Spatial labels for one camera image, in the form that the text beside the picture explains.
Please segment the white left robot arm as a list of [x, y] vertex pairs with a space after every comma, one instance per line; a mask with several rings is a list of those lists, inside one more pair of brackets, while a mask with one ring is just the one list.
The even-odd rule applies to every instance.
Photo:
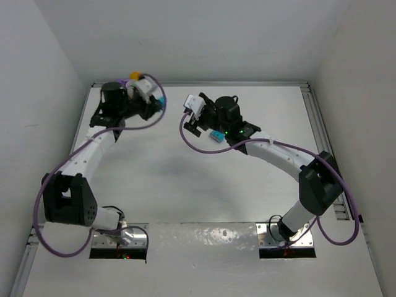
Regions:
[[43, 179], [43, 203], [49, 222], [115, 230], [122, 213], [100, 207], [91, 190], [90, 180], [104, 154], [118, 141], [126, 119], [140, 116], [149, 120], [164, 107], [164, 99], [154, 93], [158, 84], [145, 76], [125, 85], [102, 85], [98, 106], [90, 118], [87, 134], [74, 156]]

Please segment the cyan lego brick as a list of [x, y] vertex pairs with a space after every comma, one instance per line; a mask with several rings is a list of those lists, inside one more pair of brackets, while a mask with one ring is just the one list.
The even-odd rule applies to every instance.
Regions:
[[157, 101], [159, 102], [159, 104], [160, 104], [161, 107], [164, 107], [164, 105], [165, 105], [165, 99], [164, 99], [163, 97], [159, 98]]
[[225, 135], [218, 131], [211, 131], [209, 136], [218, 143], [221, 143], [225, 139]]

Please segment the yellow curved lego brick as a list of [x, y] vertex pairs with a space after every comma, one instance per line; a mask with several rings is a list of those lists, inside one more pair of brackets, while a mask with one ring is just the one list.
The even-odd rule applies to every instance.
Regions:
[[140, 72], [132, 72], [129, 74], [129, 79], [130, 80], [139, 80], [141, 77], [141, 73]]

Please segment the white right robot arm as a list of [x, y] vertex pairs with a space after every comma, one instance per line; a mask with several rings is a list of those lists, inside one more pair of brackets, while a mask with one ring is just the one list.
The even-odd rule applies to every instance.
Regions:
[[222, 96], [215, 101], [204, 93], [188, 95], [184, 114], [190, 117], [182, 122], [184, 130], [196, 137], [208, 129], [219, 132], [231, 149], [266, 161], [298, 183], [298, 201], [275, 226], [269, 226], [275, 241], [289, 242], [308, 221], [321, 216], [343, 192], [334, 176], [338, 168], [330, 153], [323, 151], [316, 155], [272, 140], [260, 127], [243, 119], [236, 95]]

